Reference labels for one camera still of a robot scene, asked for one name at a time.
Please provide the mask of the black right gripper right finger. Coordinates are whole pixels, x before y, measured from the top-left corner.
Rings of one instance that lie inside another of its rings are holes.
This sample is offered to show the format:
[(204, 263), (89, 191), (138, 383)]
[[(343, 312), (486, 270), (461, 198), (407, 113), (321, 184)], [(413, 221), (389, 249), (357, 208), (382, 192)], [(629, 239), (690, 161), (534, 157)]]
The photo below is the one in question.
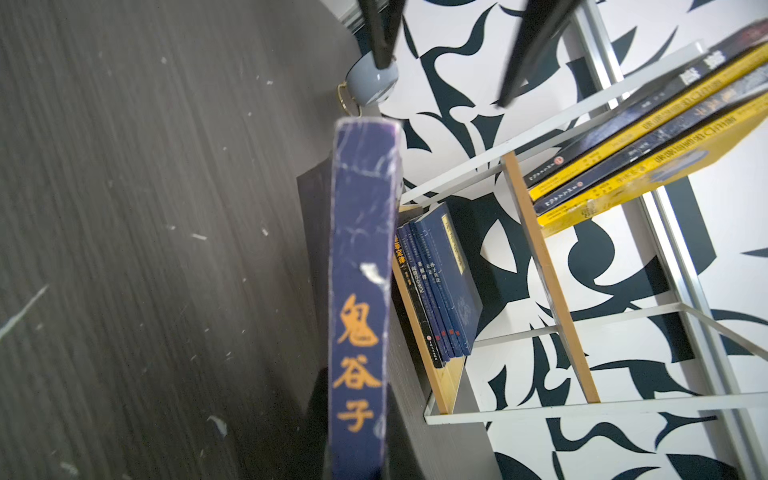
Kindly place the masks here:
[(520, 93), (526, 75), (539, 64), (539, 54), (580, 6), (578, 0), (530, 0), (512, 45), (501, 81), (497, 105), (508, 107)]

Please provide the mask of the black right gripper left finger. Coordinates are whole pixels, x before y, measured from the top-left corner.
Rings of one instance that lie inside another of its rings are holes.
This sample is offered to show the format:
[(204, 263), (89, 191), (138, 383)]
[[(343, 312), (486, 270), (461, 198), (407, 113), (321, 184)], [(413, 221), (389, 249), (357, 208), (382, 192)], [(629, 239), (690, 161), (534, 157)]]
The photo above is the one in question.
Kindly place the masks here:
[(374, 64), (379, 70), (387, 69), (394, 60), (395, 44), (406, 1), (389, 1), (385, 17), (380, 15), (377, 2), (374, 0), (358, 0), (357, 4), (369, 37)]

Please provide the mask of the navy book yellow label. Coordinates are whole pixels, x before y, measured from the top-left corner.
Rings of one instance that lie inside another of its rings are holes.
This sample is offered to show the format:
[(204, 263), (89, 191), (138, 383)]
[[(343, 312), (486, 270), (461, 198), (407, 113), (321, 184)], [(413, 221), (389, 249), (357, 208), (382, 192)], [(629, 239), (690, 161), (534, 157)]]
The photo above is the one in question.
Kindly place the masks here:
[(443, 348), (440, 346), (440, 339), (433, 335), (429, 308), (425, 308), (423, 304), (424, 287), (420, 284), (420, 278), (412, 261), (407, 232), (405, 225), (396, 229), (395, 255), (417, 318), (418, 327), (415, 336), (425, 342), (431, 365), (437, 369), (442, 369), (445, 367), (445, 359), (442, 355)]

